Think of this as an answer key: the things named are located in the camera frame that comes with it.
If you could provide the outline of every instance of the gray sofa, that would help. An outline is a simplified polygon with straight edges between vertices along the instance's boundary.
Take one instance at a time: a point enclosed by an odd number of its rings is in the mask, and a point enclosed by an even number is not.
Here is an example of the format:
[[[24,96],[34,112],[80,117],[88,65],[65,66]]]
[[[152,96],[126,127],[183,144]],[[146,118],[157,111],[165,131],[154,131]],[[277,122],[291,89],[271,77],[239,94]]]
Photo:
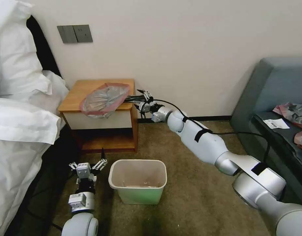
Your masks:
[[[299,128],[270,130],[262,120],[279,119],[272,112],[279,104],[302,104],[302,58],[264,58],[255,67],[234,110],[231,125],[235,131],[266,135],[272,146],[266,163],[287,181],[284,202],[302,204],[302,150],[293,144]],[[246,152],[262,160],[266,141],[260,137],[240,134]]]

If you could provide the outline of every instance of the wall switch panel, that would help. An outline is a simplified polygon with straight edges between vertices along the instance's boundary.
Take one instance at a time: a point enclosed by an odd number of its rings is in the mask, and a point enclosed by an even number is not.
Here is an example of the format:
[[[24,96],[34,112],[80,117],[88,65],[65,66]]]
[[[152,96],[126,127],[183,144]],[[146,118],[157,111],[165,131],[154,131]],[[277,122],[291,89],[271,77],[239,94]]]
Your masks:
[[[63,43],[77,43],[73,26],[57,26]]]
[[[78,43],[91,43],[93,42],[89,25],[74,25],[73,29]]]

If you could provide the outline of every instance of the plastic bag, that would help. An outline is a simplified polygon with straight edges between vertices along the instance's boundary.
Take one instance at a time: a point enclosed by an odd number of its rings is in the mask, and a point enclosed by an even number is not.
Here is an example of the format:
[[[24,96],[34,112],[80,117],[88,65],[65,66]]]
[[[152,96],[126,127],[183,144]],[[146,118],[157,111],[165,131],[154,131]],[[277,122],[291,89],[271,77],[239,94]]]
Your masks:
[[[286,103],[276,106],[273,111],[302,128],[302,104]],[[294,143],[302,149],[302,131],[294,136]]]
[[[283,115],[294,125],[302,128],[302,104],[286,103],[278,105],[273,109],[273,112]]]
[[[92,118],[108,118],[128,96],[130,86],[105,83],[86,96],[80,103],[80,111]]]

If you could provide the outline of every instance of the nightstand top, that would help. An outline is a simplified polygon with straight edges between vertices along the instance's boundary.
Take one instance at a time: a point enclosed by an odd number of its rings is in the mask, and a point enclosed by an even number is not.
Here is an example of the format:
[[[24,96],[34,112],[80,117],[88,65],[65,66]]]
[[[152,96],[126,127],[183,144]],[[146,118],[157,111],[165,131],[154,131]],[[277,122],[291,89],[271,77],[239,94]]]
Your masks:
[[[58,107],[60,112],[80,112],[80,103],[91,92],[105,83],[122,83],[130,85],[129,95],[134,95],[134,79],[99,79],[99,80],[78,80]],[[116,110],[130,110],[132,103],[123,103]]]

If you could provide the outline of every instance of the brown carpet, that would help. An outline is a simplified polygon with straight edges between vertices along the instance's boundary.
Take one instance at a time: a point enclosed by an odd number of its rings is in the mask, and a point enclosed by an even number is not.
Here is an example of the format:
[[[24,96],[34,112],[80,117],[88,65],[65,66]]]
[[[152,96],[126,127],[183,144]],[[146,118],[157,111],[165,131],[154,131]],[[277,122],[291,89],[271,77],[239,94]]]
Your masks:
[[[215,132],[231,131],[229,122],[204,124]],[[244,150],[234,135],[223,136],[228,149]],[[259,213],[248,207],[232,190],[234,177],[221,174],[214,166],[202,163],[164,123],[139,124],[138,153],[107,153],[107,167],[97,177],[96,210],[98,235],[192,235],[192,236],[267,236]],[[95,163],[100,154],[84,155],[82,162]],[[108,184],[111,164],[118,159],[157,159],[167,168],[167,185],[159,205],[125,205]],[[71,218],[68,197],[76,189],[75,179],[65,186],[54,223],[63,226]],[[60,232],[51,228],[48,235]]]

